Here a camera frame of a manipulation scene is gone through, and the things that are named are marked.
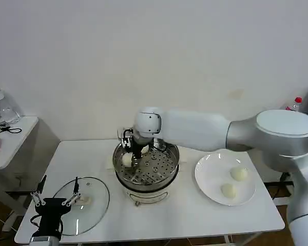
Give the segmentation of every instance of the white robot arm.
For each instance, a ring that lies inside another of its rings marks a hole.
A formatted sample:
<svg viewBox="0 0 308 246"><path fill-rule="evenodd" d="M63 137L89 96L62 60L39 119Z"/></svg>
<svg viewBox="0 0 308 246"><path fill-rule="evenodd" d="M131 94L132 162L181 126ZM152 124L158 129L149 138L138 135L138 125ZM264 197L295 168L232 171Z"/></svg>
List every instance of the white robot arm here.
<svg viewBox="0 0 308 246"><path fill-rule="evenodd" d="M242 120L219 114L143 108L134 123L134 140L143 145L159 138L201 151L263 150L270 167L290 172L295 194L287 219L295 245L308 246L308 116L287 110L268 110Z"/></svg>

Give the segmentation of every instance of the cable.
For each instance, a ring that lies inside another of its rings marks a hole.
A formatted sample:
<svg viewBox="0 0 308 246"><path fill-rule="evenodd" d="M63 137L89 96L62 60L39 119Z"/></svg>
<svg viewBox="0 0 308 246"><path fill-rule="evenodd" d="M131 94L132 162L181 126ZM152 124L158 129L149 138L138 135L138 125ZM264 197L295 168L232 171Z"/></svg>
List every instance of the cable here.
<svg viewBox="0 0 308 246"><path fill-rule="evenodd" d="M22 131L21 128L9 128L6 130L1 130L0 133L2 132L20 133L21 131Z"/></svg>
<svg viewBox="0 0 308 246"><path fill-rule="evenodd" d="M284 182L287 179L287 177L289 177L289 176L290 176L289 173L282 173L281 177L279 178L279 181ZM276 198L280 189L281 189L281 185L278 185L278 189L277 189L276 193L273 195L272 200L274 200Z"/></svg>
<svg viewBox="0 0 308 246"><path fill-rule="evenodd" d="M187 240L188 240L189 244L190 244L191 246L193 246L193 244L191 244L191 242L190 242L189 238L187 238Z"/></svg>
<svg viewBox="0 0 308 246"><path fill-rule="evenodd" d="M34 215L34 216L30 219L31 224L34 225L34 226L36 226L36 227L39 227L39 225L38 225L36 222L34 222L34 220L35 220L36 218L40 217L40 216L41 216L40 214Z"/></svg>
<svg viewBox="0 0 308 246"><path fill-rule="evenodd" d="M1 221L3 224L5 224L5 222L4 222L3 220L0 219L0 221ZM11 229L12 229L13 231L17 232L17 230L16 230L15 228L11 227Z"/></svg>
<svg viewBox="0 0 308 246"><path fill-rule="evenodd" d="M171 239L169 239L169 241L166 244L164 244L163 246L167 246L170 243L170 241L171 241Z"/></svg>
<svg viewBox="0 0 308 246"><path fill-rule="evenodd" d="M14 236L14 234L9 235L9 236L7 236L7 237L2 237L2 238L0 238L0 242L9 239L9 238L11 238L12 236Z"/></svg>
<svg viewBox="0 0 308 246"><path fill-rule="evenodd" d="M64 226L63 226L62 219L60 219L60 225L61 225L61 231L60 231L60 233L63 234Z"/></svg>
<svg viewBox="0 0 308 246"><path fill-rule="evenodd" d="M275 195L272 197L272 200L274 200L274 199L276 198L276 196L277 196L278 193L279 193L279 190L280 190L280 187L278 187L277 192L276 192Z"/></svg>

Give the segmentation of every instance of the black cable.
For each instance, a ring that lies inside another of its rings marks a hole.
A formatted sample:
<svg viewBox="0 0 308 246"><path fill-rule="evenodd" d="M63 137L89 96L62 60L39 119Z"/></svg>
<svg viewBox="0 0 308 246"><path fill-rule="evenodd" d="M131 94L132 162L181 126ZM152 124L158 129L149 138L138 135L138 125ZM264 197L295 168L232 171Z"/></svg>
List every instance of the black cable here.
<svg viewBox="0 0 308 246"><path fill-rule="evenodd" d="M21 128L10 128L7 130L10 133L20 133L22 132Z"/></svg>
<svg viewBox="0 0 308 246"><path fill-rule="evenodd" d="M289 177L289 176L290 176L289 173L282 173L281 177L279 178L279 181L284 182L287 179L287 177ZM281 185L278 186L278 189L277 189L276 193L273 195L272 200L274 200L276 198L280 189L281 189Z"/></svg>
<svg viewBox="0 0 308 246"><path fill-rule="evenodd" d="M61 231L60 231L60 233L61 233L61 234L63 234L63 229L64 229L64 226L63 226L62 219L60 219L60 225L61 225Z"/></svg>
<svg viewBox="0 0 308 246"><path fill-rule="evenodd" d="M0 131L0 133L2 132L20 133L21 131L22 131L21 128L9 128L9 129Z"/></svg>
<svg viewBox="0 0 308 246"><path fill-rule="evenodd" d="M279 193L279 190L280 190L280 187L278 187L277 192L276 192L275 195L272 197L272 200L274 200L274 199L276 198L276 196L277 196L278 193Z"/></svg>
<svg viewBox="0 0 308 246"><path fill-rule="evenodd" d="M38 225L36 222L34 222L34 220L35 220L36 218L40 217L40 216L41 216L40 214L34 215L34 216L30 219L31 224L34 225L34 226L36 226L36 227L39 227L39 225Z"/></svg>
<svg viewBox="0 0 308 246"><path fill-rule="evenodd" d="M12 236L14 236L15 234L13 233L13 234L11 234L11 235L9 235L9 236L7 236L7 237L2 237L2 238L0 238L0 242L1 241L5 241L5 240L7 240L7 239L10 239Z"/></svg>

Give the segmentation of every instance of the white wall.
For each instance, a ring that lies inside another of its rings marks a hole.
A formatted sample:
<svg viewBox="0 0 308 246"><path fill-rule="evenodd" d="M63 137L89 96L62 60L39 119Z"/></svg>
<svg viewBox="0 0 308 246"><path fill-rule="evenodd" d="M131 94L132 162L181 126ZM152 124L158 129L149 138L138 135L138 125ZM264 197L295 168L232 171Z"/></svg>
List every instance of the white wall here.
<svg viewBox="0 0 308 246"><path fill-rule="evenodd" d="M142 106L252 116L308 91L308 0L0 0L0 88L63 140Z"/></svg>

